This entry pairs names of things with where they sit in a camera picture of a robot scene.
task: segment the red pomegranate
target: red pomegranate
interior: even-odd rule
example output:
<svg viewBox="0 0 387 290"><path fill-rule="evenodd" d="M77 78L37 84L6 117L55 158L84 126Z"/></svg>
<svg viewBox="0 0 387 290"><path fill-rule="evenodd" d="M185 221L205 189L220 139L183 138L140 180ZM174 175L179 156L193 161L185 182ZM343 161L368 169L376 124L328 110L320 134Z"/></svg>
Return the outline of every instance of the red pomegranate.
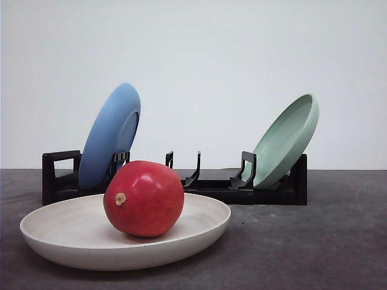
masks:
<svg viewBox="0 0 387 290"><path fill-rule="evenodd" d="M184 204L180 178L169 167L133 161L113 177L103 207L113 226L141 237L159 236L172 228Z"/></svg>

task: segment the white plate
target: white plate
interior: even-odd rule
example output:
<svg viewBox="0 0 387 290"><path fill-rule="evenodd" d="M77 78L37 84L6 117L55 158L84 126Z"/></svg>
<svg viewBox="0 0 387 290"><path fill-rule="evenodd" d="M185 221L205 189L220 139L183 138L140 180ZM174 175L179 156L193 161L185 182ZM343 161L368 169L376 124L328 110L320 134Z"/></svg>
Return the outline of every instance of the white plate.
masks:
<svg viewBox="0 0 387 290"><path fill-rule="evenodd" d="M224 232L230 208L206 196L184 194L176 224L164 235L139 238L117 231L103 209L103 195L39 208L20 223L29 246L61 265L99 271L149 268L192 256Z"/></svg>

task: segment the green plate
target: green plate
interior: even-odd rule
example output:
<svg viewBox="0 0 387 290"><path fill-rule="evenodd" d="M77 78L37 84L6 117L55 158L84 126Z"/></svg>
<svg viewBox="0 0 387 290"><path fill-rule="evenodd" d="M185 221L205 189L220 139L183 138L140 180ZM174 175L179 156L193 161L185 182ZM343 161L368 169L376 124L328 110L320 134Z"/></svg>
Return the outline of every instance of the green plate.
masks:
<svg viewBox="0 0 387 290"><path fill-rule="evenodd" d="M296 163L311 140L319 119L319 105L312 95L295 100L274 121L254 149L257 156L254 188L267 189ZM242 179L250 176L246 164Z"/></svg>

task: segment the dish rack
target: dish rack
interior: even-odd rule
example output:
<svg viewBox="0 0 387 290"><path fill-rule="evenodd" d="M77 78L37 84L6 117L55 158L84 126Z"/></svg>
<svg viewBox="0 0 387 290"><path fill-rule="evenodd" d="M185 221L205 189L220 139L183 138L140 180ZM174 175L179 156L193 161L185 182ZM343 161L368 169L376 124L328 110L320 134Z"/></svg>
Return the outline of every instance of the dish rack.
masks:
<svg viewBox="0 0 387 290"><path fill-rule="evenodd" d="M130 152L113 154L106 180L92 190L81 190L78 186L78 171L82 154L79 150L45 153L42 157L42 204L52 204L70 198L104 193L113 179L118 163L130 162ZM73 172L56 177L54 162L73 159ZM255 189L253 181L256 176L256 154L243 151L241 167L236 175L229 179L221 179L215 174L209 178L201 178L201 152L197 155L197 168L194 173L181 178L181 184L186 193L204 195L226 204L279 204L307 205L307 156L302 154L289 174L284 175L275 185L267 189ZM174 153L166 154L165 165L173 169ZM250 176L242 179L246 162L251 163Z"/></svg>

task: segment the blue plate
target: blue plate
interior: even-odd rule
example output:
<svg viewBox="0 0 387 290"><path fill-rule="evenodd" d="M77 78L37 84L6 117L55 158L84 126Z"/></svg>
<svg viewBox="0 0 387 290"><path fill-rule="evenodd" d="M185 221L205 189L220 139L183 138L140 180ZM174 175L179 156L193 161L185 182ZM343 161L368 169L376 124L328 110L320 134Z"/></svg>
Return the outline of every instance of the blue plate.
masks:
<svg viewBox="0 0 387 290"><path fill-rule="evenodd" d="M79 188L92 189L108 179L112 155L129 151L140 119L140 97L129 83L109 96L86 141L79 167Z"/></svg>

